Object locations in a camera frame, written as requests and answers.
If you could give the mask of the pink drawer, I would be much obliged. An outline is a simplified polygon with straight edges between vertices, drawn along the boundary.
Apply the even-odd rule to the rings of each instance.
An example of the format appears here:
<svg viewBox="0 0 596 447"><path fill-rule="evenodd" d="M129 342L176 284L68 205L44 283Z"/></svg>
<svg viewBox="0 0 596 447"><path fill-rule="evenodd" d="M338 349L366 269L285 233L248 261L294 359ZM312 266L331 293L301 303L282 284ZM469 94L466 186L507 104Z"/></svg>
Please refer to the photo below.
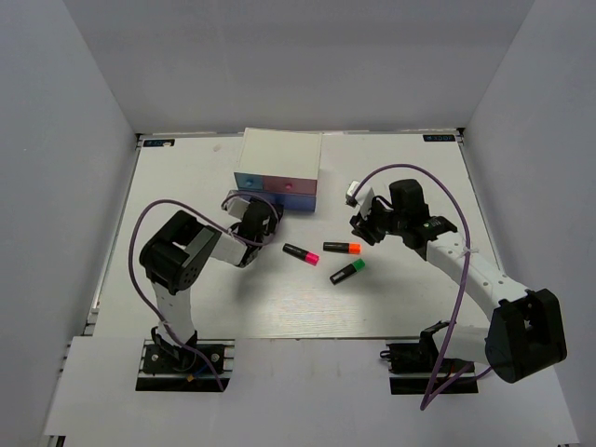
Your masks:
<svg viewBox="0 0 596 447"><path fill-rule="evenodd" d="M263 190L270 193L314 196L317 186L317 179L269 175L263 177Z"/></svg>

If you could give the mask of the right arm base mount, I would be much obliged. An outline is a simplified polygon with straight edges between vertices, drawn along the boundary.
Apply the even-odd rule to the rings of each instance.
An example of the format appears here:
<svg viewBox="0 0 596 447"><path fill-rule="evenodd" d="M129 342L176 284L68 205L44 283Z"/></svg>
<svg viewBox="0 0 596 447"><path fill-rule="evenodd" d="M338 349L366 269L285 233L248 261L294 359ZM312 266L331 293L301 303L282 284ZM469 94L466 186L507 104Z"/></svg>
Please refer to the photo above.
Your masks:
<svg viewBox="0 0 596 447"><path fill-rule="evenodd" d="M386 362L391 395L423 396L428 379L431 376L435 360L425 348L412 340L386 344L379 357ZM466 366L461 359L444 359L431 391L435 391L455 373ZM475 367L472 365L453 384L442 391L442 394L478 394L479 388L474 380Z"/></svg>

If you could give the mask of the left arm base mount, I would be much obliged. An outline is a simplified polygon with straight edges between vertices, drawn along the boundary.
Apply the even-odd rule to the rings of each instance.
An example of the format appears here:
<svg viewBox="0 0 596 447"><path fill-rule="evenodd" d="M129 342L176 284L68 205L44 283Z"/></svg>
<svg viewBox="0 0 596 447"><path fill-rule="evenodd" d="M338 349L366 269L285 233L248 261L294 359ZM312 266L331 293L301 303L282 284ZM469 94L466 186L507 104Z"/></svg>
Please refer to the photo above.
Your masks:
<svg viewBox="0 0 596 447"><path fill-rule="evenodd" d="M196 349L206 355L223 387L204 359L184 351L187 358L178 361L153 341L143 343L136 379L136 391L220 393L232 376L235 356L234 340L202 340Z"/></svg>

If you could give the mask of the light blue small drawer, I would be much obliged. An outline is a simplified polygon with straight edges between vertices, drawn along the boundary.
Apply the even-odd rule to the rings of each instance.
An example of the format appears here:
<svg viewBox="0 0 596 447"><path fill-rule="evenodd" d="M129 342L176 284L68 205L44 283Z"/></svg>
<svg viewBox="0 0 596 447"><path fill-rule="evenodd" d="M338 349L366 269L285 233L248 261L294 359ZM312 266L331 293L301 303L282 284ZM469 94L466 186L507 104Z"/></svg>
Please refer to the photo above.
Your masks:
<svg viewBox="0 0 596 447"><path fill-rule="evenodd" d="M263 191L263 176L245 172L235 172L235 180L239 190Z"/></svg>

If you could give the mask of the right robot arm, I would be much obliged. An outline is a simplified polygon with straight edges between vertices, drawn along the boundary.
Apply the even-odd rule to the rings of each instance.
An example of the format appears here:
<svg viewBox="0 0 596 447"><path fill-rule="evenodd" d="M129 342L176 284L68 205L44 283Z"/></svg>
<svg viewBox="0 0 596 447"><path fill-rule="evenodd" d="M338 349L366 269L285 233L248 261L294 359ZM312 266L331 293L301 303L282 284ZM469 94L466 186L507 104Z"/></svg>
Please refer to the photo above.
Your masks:
<svg viewBox="0 0 596 447"><path fill-rule="evenodd" d="M465 237L443 216L430 214L423 189L414 179L389 186L389 200L369 186L352 182L346 203L356 209L352 232L370 245L387 236L438 268L481 309L486 328L441 321L420 333L420 358L439 372L454 359L490 366L507 383L540 372L567 357L558 298L549 290L532 291L509 278L496 264L468 248Z"/></svg>

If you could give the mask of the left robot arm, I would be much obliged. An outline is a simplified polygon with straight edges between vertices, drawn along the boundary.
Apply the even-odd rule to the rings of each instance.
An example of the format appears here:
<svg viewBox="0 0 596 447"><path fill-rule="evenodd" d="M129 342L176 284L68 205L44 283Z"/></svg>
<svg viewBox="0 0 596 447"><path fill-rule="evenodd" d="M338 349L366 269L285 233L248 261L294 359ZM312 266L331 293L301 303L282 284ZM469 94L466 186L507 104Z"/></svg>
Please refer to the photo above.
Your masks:
<svg viewBox="0 0 596 447"><path fill-rule="evenodd" d="M197 340L190 310L190 288L210 259L244 268L251 264L277 232L284 214L281 204L254 196L234 196L223 205L237 218L221 230L200 223L178 210L144 245L140 264L156 293L162 316L152 339L165 352L165 361L178 372L196 363Z"/></svg>

